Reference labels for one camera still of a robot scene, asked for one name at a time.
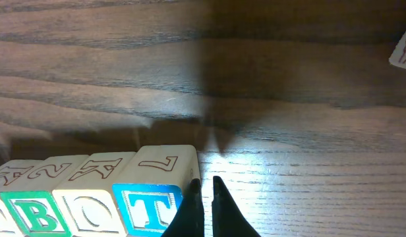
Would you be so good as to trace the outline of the blue T block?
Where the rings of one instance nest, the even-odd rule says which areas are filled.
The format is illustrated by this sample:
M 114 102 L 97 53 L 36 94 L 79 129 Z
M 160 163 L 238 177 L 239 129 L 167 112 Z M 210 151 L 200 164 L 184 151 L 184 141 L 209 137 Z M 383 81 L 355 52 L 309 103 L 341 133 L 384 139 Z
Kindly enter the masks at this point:
M 200 178 L 192 145 L 141 147 L 112 185 L 129 236 L 161 236 L 191 180 Z

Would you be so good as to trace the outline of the green B block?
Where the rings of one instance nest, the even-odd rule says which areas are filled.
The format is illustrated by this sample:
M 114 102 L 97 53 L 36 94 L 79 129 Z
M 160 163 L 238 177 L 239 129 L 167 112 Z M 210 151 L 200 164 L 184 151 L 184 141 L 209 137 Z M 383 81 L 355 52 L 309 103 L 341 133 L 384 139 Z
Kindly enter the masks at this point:
M 49 157 L 28 173 L 22 191 L 5 193 L 13 217 L 26 236 L 72 235 L 52 191 L 87 158 L 87 155 Z

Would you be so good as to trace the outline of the yellow O block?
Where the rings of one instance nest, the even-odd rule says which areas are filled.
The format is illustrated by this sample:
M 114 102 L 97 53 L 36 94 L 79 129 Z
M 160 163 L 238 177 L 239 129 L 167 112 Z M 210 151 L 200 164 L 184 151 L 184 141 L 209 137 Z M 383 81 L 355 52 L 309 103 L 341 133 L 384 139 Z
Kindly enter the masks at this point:
M 0 166 L 0 236 L 25 236 L 13 217 L 13 210 L 9 201 L 6 200 L 5 193 L 22 191 L 28 173 L 40 163 L 39 160 L 14 159 Z
M 95 153 L 52 191 L 73 236 L 126 236 L 112 185 L 134 152 Z

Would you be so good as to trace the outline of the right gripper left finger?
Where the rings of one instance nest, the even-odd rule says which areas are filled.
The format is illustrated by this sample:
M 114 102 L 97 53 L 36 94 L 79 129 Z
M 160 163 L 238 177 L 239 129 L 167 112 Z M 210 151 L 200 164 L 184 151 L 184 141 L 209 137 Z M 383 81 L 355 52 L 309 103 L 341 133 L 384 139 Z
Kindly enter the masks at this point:
M 204 237 L 201 181 L 193 179 L 171 224 L 161 237 Z

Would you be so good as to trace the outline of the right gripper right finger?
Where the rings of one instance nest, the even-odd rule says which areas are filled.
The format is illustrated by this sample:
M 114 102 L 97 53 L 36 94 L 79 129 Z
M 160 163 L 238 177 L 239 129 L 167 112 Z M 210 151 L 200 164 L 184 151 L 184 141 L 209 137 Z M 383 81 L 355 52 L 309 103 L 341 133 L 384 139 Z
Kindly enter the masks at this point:
M 260 237 L 243 217 L 220 176 L 213 177 L 213 237 Z

